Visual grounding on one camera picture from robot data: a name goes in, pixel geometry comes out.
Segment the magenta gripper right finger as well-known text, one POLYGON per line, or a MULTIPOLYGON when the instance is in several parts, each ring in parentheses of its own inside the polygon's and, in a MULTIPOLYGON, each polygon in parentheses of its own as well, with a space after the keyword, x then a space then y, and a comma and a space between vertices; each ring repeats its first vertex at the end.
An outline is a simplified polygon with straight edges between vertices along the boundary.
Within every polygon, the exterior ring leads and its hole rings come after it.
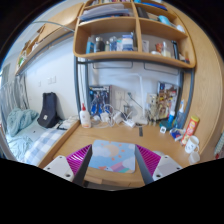
POLYGON ((135 157, 145 184, 150 184, 182 169, 170 156, 160 156, 140 145, 135 145, 135 157))

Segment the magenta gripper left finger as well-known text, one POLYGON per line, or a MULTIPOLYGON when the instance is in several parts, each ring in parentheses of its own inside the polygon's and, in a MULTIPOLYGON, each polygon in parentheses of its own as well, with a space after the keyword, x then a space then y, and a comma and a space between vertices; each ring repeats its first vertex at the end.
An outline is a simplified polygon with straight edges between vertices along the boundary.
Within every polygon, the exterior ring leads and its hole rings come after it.
POLYGON ((44 170, 82 186, 91 157, 92 145, 87 145, 68 156, 57 156, 44 170))

